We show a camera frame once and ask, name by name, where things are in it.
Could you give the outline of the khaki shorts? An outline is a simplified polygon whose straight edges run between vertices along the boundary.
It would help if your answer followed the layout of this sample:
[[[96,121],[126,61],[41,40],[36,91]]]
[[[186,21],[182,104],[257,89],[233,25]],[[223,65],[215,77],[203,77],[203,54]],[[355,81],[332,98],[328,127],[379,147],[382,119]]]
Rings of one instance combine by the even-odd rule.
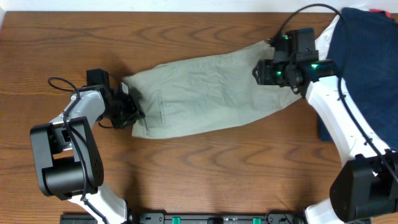
[[[145,118],[132,136],[168,139],[242,126],[299,99],[288,87],[258,85],[252,70],[274,49],[264,41],[237,51],[158,65],[123,80],[140,94]]]

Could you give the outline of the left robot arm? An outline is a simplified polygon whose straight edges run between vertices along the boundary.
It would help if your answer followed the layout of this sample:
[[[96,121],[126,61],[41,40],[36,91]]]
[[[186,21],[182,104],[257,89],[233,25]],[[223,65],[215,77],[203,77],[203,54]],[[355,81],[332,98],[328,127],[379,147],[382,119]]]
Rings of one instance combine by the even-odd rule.
[[[92,129],[108,118],[124,129],[143,118],[131,89],[106,82],[71,85],[70,102],[48,123],[30,130],[30,142],[40,191],[86,210],[96,223],[133,223],[127,202],[104,182],[104,167]]]

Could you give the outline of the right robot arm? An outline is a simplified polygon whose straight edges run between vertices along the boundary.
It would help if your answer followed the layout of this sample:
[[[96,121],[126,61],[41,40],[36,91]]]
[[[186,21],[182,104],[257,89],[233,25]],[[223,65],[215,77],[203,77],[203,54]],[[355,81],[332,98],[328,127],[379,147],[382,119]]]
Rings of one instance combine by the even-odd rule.
[[[331,60],[258,61],[260,85],[291,87],[317,112],[340,156],[342,170],[329,198],[307,207],[306,223],[350,223],[397,212],[397,153],[370,127]]]

